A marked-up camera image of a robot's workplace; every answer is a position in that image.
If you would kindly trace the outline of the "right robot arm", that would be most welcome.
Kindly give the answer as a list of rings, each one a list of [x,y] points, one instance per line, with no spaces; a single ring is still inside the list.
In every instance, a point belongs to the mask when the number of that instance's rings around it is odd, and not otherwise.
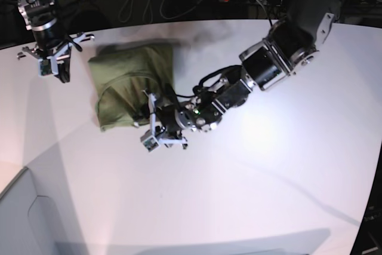
[[[91,30],[110,27],[106,15],[98,9],[82,11],[88,0],[17,0],[18,11],[25,29],[35,40],[34,46],[23,46],[17,59],[31,58],[38,76],[55,77],[61,83],[71,81],[71,55],[81,52],[81,44],[94,39]]]

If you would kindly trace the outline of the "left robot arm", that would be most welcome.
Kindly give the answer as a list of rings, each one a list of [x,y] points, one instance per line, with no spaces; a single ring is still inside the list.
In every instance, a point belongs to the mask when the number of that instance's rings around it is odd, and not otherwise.
[[[141,45],[89,59],[97,91],[95,114],[101,131],[148,125],[140,141],[148,151],[187,147],[183,131],[215,129],[231,108],[243,105],[255,87],[267,90],[310,63],[325,42],[337,0],[292,0],[286,16],[239,56],[240,63],[211,72],[191,96],[172,88],[173,46]]]

